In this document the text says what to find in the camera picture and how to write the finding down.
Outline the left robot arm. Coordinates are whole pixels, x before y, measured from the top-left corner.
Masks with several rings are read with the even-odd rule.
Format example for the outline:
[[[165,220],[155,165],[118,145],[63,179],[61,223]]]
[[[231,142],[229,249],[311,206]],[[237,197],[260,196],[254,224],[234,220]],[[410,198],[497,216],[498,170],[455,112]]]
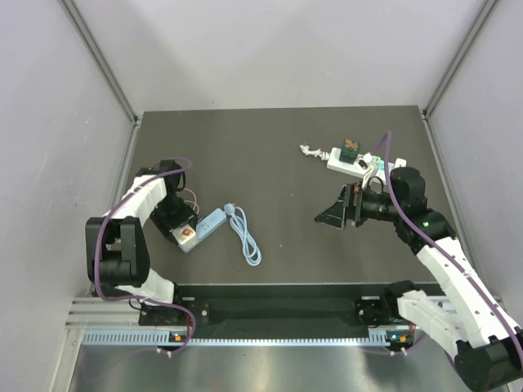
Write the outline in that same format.
[[[186,187],[187,158],[175,157],[142,168],[124,196],[103,216],[85,224],[87,275],[105,301],[136,299],[157,305],[166,323],[180,322],[185,304],[176,284],[151,269],[144,226],[153,221],[165,239],[195,233],[198,213],[178,194]]]

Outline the dark green charger cube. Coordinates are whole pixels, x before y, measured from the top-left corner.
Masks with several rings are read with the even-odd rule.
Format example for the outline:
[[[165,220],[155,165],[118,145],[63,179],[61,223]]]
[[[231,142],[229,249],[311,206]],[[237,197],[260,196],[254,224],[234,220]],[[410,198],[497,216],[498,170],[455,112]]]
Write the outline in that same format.
[[[352,164],[359,156],[360,142],[357,140],[345,139],[340,148],[339,160],[343,163]]]

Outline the white cube socket adapter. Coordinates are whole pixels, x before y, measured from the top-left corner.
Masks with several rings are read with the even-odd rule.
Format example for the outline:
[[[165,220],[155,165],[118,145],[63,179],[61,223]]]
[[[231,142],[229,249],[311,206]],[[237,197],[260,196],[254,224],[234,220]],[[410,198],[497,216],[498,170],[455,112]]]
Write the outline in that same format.
[[[171,230],[180,249],[191,249],[199,241],[199,237],[190,224],[181,225]]]

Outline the white multicolour power strip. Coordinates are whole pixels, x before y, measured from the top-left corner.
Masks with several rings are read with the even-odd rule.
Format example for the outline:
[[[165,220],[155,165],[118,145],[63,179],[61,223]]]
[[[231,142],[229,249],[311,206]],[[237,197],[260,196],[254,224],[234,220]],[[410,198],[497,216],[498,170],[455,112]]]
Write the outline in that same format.
[[[327,168],[335,172],[340,172],[349,176],[362,179],[363,173],[355,166],[355,163],[343,163],[339,160],[340,149],[332,148],[329,160],[327,161]]]

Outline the light green plug adapter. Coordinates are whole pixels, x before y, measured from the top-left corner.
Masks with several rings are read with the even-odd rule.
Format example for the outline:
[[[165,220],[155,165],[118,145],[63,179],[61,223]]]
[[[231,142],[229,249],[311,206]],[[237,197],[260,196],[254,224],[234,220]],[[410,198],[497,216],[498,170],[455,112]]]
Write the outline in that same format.
[[[383,169],[383,161],[380,157],[374,155],[373,156],[373,162],[375,163],[376,167],[378,168],[378,170],[382,170]]]

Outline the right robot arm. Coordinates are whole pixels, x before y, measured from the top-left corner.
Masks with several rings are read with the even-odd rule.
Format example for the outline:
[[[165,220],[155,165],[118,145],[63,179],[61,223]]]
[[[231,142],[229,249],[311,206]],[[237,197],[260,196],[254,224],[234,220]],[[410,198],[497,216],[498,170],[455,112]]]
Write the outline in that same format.
[[[393,169],[380,192],[362,181],[344,185],[315,222],[344,229],[367,220],[393,224],[398,238],[430,271],[454,307],[450,314],[412,282],[390,284],[380,296],[383,317],[420,327],[454,363],[472,391],[522,377],[522,328],[486,289],[444,215],[427,205],[426,182],[413,167]]]

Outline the blue power strip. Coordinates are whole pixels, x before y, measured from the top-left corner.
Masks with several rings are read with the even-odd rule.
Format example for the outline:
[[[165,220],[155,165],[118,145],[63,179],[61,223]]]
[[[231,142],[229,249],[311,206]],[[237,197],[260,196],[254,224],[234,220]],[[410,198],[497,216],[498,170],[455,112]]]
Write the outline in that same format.
[[[217,208],[196,225],[195,235],[197,239],[191,239],[189,245],[180,245],[179,248],[185,253],[190,252],[204,239],[220,228],[226,222],[226,218],[226,213],[222,209]]]

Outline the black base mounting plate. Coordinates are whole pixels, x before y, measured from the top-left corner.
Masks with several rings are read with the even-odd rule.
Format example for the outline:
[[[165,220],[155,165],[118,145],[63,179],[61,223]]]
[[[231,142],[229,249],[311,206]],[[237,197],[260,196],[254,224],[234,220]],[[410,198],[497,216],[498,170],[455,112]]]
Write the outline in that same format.
[[[379,327],[409,331],[380,296],[385,283],[186,284],[175,302],[196,319],[198,338],[363,337]]]

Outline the white 80W charger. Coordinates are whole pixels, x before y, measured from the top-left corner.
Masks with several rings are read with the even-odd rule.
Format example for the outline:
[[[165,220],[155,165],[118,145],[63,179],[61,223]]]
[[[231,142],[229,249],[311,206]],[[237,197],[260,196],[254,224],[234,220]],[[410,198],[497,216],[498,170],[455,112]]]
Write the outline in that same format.
[[[406,167],[406,166],[407,166],[407,162],[404,159],[398,158],[397,160],[395,160],[395,168]]]

